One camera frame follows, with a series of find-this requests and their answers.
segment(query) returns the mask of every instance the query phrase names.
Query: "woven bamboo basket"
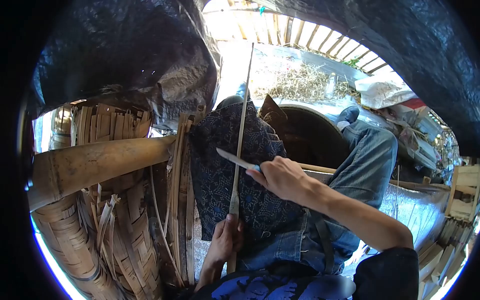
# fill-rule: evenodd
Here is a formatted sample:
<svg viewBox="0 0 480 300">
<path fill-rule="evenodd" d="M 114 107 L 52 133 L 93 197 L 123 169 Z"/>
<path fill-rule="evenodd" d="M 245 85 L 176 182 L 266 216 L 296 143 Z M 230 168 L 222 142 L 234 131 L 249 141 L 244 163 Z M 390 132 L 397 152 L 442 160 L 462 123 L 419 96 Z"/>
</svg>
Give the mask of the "woven bamboo basket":
<svg viewBox="0 0 480 300">
<path fill-rule="evenodd" d="M 70 106 L 54 110 L 49 149 L 70 146 L 70 123 Z M 61 269 L 86 297 L 123 299 L 95 250 L 92 226 L 80 206 L 79 194 L 74 193 L 37 209 L 32 218 Z"/>
<path fill-rule="evenodd" d="M 104 104 L 73 107 L 72 145 L 147 137 L 150 113 L 132 111 Z M 128 299 L 156 300 L 162 294 L 144 203 L 147 184 L 141 169 L 83 191 L 96 248 Z"/>
</svg>

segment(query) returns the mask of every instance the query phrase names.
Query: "blue knife handle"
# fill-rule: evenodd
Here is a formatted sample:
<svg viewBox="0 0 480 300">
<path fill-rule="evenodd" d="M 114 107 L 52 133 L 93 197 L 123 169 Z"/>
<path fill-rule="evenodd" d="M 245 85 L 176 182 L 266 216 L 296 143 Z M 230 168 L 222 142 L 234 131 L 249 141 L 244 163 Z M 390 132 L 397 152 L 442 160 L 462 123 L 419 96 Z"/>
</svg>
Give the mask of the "blue knife handle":
<svg viewBox="0 0 480 300">
<path fill-rule="evenodd" d="M 252 169 L 253 169 L 253 170 L 255 170 L 255 171 L 259 171 L 260 173 L 262 173 L 262 174 L 263 174 L 263 172 L 262 172 L 262 169 L 260 169 L 260 166 L 259 166 L 259 165 L 255 165 L 255 166 L 253 166 L 253 168 L 252 168 Z"/>
</svg>

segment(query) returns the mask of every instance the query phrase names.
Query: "jeans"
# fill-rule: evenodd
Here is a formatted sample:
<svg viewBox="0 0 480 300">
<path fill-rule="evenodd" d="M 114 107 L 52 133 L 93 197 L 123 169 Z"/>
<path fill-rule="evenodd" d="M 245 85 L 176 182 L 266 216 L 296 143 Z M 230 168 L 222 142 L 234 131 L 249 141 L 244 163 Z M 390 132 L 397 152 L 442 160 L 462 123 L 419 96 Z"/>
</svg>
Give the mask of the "jeans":
<svg viewBox="0 0 480 300">
<path fill-rule="evenodd" d="M 382 204 L 397 152 L 397 139 L 386 129 L 357 120 L 342 131 L 350 155 L 336 170 L 329 187 L 358 201 L 379 208 Z M 264 232 L 264 239 L 247 245 L 238 255 L 237 270 L 261 270 L 280 260 L 309 265 L 320 274 L 325 255 L 315 219 L 304 208 L 297 221 L 279 228 L 276 234 Z M 334 250 L 332 274 L 343 271 L 344 262 L 358 248 L 360 239 L 349 229 L 323 215 Z"/>
</svg>

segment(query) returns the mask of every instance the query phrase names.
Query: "black shirt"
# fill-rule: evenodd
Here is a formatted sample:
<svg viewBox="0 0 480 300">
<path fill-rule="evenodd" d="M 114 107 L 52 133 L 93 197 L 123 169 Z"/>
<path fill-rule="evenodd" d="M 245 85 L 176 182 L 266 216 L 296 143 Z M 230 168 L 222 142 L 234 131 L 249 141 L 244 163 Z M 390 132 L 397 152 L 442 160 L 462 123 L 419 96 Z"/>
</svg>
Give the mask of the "black shirt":
<svg viewBox="0 0 480 300">
<path fill-rule="evenodd" d="M 367 258 L 357 266 L 353 281 L 341 276 L 234 272 L 202 287 L 191 299 L 345 299 L 354 291 L 353 300 L 416 300 L 417 253 L 408 248 L 391 248 Z"/>
</svg>

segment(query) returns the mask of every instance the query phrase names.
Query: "knife blade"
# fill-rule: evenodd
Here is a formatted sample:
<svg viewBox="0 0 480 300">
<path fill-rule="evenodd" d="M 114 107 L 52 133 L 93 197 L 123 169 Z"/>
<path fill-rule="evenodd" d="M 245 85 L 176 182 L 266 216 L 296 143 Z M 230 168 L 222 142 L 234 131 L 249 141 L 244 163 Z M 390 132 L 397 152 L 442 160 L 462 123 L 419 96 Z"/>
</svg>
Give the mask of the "knife blade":
<svg viewBox="0 0 480 300">
<path fill-rule="evenodd" d="M 243 159 L 238 158 L 237 156 L 233 155 L 232 153 L 229 153 L 229 152 L 227 152 L 225 150 L 222 150 L 218 147 L 217 147 L 216 151 L 218 152 L 218 154 L 220 154 L 221 157 L 231 161 L 234 164 L 239 165 L 242 168 L 250 169 L 250 170 L 256 170 L 256 171 L 259 171 L 260 173 L 263 173 L 262 169 L 260 169 L 259 165 L 248 163 L 248 162 L 244 161 Z"/>
</svg>

